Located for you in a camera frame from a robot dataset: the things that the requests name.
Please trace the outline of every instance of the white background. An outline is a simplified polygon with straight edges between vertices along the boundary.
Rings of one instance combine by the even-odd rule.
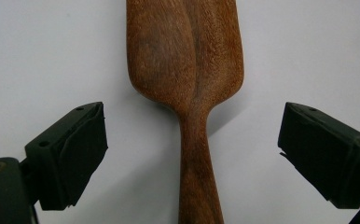
[[[0,157],[71,109],[103,101],[109,149],[76,207],[42,224],[176,223],[180,133],[174,114],[132,87],[126,1],[0,1]],[[277,138],[285,102],[360,131],[360,0],[238,0],[242,89],[208,120],[226,223],[348,223]]]

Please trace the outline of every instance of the brown wood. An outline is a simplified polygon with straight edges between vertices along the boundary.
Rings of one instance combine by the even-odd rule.
[[[206,120],[243,81],[235,0],[127,0],[127,53],[133,87],[179,118],[179,223],[224,223]]]

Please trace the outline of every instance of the wooden spoon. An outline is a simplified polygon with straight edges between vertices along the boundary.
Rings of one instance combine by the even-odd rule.
[[[179,223],[224,223],[206,120],[243,81],[235,0],[127,0],[127,54],[133,87],[180,122]]]

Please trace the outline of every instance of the wood grain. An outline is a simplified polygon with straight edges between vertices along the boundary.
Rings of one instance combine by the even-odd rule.
[[[167,105],[182,134],[179,223],[224,223],[206,120],[242,85],[234,0],[127,0],[133,87]]]

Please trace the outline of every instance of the spoon handle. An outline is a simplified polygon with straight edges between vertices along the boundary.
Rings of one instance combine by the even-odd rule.
[[[207,116],[180,118],[179,224],[224,223],[206,135]]]

